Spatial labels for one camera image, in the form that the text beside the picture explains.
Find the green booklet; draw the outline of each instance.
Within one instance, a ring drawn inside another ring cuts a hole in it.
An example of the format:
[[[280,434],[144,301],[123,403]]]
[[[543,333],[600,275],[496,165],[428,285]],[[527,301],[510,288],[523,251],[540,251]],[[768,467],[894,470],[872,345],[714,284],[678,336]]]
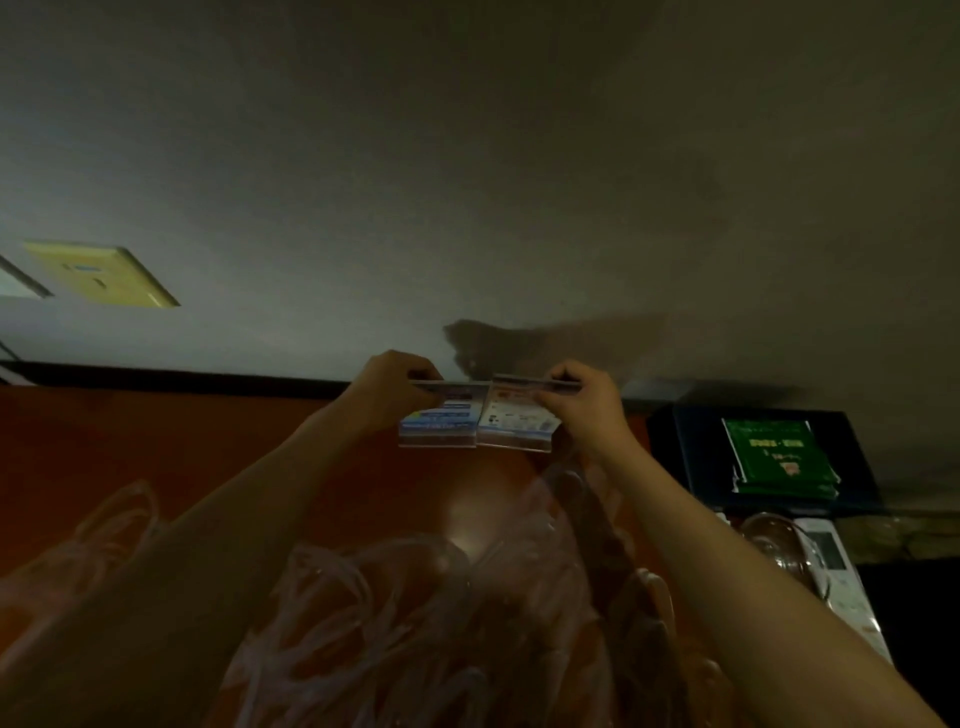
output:
[[[737,493],[837,497],[840,478],[800,420],[724,420],[736,457]]]

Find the card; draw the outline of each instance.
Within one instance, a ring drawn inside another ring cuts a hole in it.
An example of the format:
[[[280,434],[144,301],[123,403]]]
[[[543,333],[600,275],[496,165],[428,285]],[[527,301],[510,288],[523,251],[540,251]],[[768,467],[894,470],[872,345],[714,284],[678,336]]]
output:
[[[575,381],[494,376],[477,426],[477,445],[549,452],[560,419],[537,404],[534,393],[575,394],[580,387]]]
[[[490,383],[426,381],[411,383],[444,396],[444,403],[405,417],[399,425],[402,448],[475,448],[477,423]]]

